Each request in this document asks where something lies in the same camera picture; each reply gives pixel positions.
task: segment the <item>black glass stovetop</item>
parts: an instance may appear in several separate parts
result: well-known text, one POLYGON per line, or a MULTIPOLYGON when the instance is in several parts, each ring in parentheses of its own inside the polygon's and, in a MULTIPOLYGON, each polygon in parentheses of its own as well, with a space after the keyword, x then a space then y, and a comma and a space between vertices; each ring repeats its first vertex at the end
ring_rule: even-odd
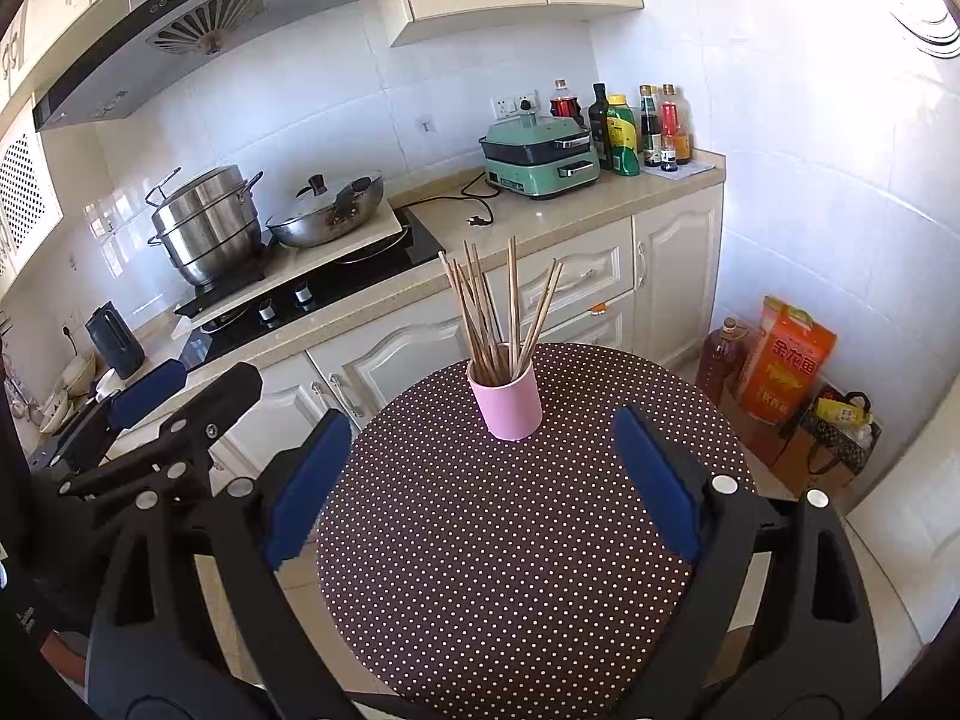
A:
POLYGON ((270 292, 258 295, 239 309, 197 328, 187 339, 179 360, 186 370, 195 370, 331 303, 429 262, 443 250, 413 213, 398 209, 397 219, 403 226, 398 239, 378 241, 308 274, 296 276, 270 292), (306 300, 305 293, 296 294, 304 283, 309 291, 306 300), (273 316, 263 319, 261 309, 268 317, 271 313, 273 316))

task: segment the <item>pink cup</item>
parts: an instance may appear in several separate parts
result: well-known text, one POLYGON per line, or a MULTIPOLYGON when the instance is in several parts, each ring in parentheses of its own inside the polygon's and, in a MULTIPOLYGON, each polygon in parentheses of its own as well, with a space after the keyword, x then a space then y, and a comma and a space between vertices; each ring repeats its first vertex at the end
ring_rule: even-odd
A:
POLYGON ((544 419, 531 362, 517 381, 503 386, 483 386, 473 381, 473 362, 467 365, 467 381, 473 389, 487 429, 498 439, 518 442, 531 436, 544 419))

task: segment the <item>cutting board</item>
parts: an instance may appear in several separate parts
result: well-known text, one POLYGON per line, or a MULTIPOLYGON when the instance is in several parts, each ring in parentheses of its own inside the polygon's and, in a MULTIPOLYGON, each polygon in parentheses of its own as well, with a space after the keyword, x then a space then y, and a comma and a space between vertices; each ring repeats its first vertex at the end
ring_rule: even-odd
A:
POLYGON ((321 265, 347 256, 352 251, 357 251, 359 248, 375 244, 390 235, 395 235, 401 229, 402 225, 400 220, 397 219, 397 214, 390 207, 390 203, 384 200, 377 206, 370 221, 329 244, 313 248, 279 247, 275 257, 267 264, 263 279, 246 286, 242 290, 237 290, 219 303, 214 303, 193 319, 181 317, 174 328, 172 338, 179 338, 192 333, 205 322, 210 322, 210 319, 216 319, 220 314, 225 314, 237 306, 248 303, 253 298, 257 298, 258 295, 269 293, 275 287, 286 284, 298 276, 308 274, 321 265))

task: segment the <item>white tile wall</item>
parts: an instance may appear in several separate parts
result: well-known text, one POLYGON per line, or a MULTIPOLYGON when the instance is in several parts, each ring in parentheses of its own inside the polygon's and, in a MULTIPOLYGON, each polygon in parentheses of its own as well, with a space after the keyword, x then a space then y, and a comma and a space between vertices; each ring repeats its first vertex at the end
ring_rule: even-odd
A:
POLYGON ((862 493, 960 370, 960 59, 875 0, 645 2, 592 23, 600 79, 678 84, 728 154, 714 319, 775 293, 840 335, 827 376, 886 430, 862 493))
MULTIPOLYGON (((315 172, 332 182, 382 170, 388 191, 401 191, 479 164, 491 98, 536 90, 546 105, 558 77, 592 100, 586 23, 479 30, 392 49, 367 0, 237 47, 128 119, 73 133, 102 151, 107 188, 71 199, 58 244, 44 248, 0 306, 14 314, 7 341, 18 370, 46 394, 70 355, 59 330, 69 317, 85 341, 83 321, 108 299, 137 327, 187 292, 162 247, 147 247, 154 230, 144 197, 174 167, 182 171, 170 188, 216 165, 237 163, 246 176, 262 170, 254 197, 264 221, 315 172), (108 242, 89 232, 97 215, 118 230, 108 242)), ((64 173, 59 187, 69 184, 64 173)))

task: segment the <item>polka dot tablecloth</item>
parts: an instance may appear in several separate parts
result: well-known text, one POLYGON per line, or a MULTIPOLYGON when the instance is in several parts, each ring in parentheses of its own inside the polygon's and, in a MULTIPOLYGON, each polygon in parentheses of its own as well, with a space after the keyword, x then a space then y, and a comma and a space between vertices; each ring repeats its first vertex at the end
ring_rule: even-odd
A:
POLYGON ((350 649, 455 720, 593 717, 656 647, 689 567, 613 454, 618 407, 754 488, 726 419, 659 365, 551 343, 534 367, 529 439, 491 436, 452 365, 368 424, 320 519, 320 588, 350 649))

